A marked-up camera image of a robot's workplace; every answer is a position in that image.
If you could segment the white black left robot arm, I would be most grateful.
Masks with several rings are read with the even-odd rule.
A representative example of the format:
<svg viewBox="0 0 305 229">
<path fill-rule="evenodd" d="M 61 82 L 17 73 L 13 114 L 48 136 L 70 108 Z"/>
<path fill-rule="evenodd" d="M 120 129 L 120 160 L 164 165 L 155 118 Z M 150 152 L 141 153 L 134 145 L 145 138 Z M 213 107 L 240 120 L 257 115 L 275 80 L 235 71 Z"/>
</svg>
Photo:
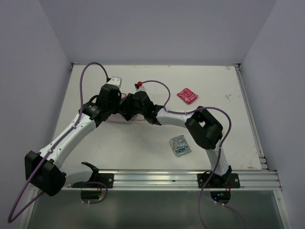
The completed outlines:
<svg viewBox="0 0 305 229">
<path fill-rule="evenodd" d="M 25 156 L 25 177 L 49 196 L 56 195 L 65 185 L 67 174 L 61 170 L 64 161 L 89 133 L 113 114 L 120 105 L 120 83 L 107 82 L 100 93 L 81 107 L 66 129 L 51 143 Z"/>
</svg>

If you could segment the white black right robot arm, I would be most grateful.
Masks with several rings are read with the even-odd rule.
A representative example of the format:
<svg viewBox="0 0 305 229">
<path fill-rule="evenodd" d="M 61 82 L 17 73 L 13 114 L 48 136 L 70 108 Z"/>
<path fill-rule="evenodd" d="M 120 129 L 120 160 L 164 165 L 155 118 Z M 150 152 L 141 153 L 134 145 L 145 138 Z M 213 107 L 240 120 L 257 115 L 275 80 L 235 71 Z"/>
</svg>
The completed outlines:
<svg viewBox="0 0 305 229">
<path fill-rule="evenodd" d="M 223 143 L 228 134 L 223 135 L 223 126 L 209 112 L 210 109 L 227 114 L 216 107 L 199 106 L 194 111 L 168 111 L 161 105 L 154 104 L 148 94 L 139 91 L 128 94 L 120 102 L 119 113 L 130 121 L 136 115 L 142 115 L 152 125 L 172 125 L 186 128 L 195 143 L 204 149 L 211 164 L 210 181 L 217 187 L 224 187 L 229 182 L 232 168 L 226 160 Z"/>
</svg>

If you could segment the blue Burts chips bag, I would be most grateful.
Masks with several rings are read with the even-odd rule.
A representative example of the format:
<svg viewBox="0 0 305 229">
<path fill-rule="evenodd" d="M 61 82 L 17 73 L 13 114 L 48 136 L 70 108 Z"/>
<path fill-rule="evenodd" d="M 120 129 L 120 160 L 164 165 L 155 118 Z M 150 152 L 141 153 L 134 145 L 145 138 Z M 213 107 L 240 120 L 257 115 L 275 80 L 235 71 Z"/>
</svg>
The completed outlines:
<svg viewBox="0 0 305 229">
<path fill-rule="evenodd" d="M 122 117 L 126 120 L 126 121 L 130 121 L 132 119 L 132 116 L 130 115 L 122 115 Z"/>
</svg>

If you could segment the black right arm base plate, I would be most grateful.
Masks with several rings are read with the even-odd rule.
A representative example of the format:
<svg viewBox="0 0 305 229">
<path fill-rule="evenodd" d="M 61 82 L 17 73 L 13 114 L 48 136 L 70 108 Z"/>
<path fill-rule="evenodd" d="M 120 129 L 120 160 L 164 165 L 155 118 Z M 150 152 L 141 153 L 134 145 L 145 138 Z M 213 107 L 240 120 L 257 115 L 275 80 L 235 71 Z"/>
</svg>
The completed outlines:
<svg viewBox="0 0 305 229">
<path fill-rule="evenodd" d="M 207 184 L 206 181 L 210 177 L 210 172 L 198 173 L 197 183 L 198 188 L 240 188 L 239 176 L 237 173 L 228 173 L 223 176 L 214 174 Z"/>
</svg>

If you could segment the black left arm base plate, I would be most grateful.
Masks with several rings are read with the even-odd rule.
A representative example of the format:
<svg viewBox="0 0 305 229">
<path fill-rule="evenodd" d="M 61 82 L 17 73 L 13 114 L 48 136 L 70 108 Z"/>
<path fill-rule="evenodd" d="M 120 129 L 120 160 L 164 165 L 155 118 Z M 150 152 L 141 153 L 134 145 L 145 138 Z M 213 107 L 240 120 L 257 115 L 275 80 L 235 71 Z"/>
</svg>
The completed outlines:
<svg viewBox="0 0 305 229">
<path fill-rule="evenodd" d="M 92 175 L 91 178 L 86 181 L 83 185 L 85 188 L 102 188 L 100 185 L 103 183 L 107 188 L 113 188 L 114 174 L 113 173 L 96 173 Z"/>
</svg>

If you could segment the pink snack packet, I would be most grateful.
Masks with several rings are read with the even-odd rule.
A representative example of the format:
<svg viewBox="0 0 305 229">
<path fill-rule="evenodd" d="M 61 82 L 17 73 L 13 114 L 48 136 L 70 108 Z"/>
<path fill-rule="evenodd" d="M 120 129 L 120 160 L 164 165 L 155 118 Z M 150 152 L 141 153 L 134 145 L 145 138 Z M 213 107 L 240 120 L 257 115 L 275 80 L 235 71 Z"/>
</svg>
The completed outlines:
<svg viewBox="0 0 305 229">
<path fill-rule="evenodd" d="M 198 98 L 198 95 L 191 91 L 189 88 L 184 88 L 176 95 L 186 104 L 192 104 Z"/>
</svg>

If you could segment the lilac paper bag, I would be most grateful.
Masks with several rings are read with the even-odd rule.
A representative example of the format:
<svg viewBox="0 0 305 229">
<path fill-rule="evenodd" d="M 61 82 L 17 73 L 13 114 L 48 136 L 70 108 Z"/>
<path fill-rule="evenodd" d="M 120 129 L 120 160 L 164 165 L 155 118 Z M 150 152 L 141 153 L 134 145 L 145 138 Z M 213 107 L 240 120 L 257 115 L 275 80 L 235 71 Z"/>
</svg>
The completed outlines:
<svg viewBox="0 0 305 229">
<path fill-rule="evenodd" d="M 106 120 L 107 122 L 119 122 L 119 123 L 126 123 L 131 121 L 145 121 L 144 118 L 140 118 L 139 115 L 134 115 L 130 119 L 126 120 L 121 114 L 112 114 Z"/>
</svg>

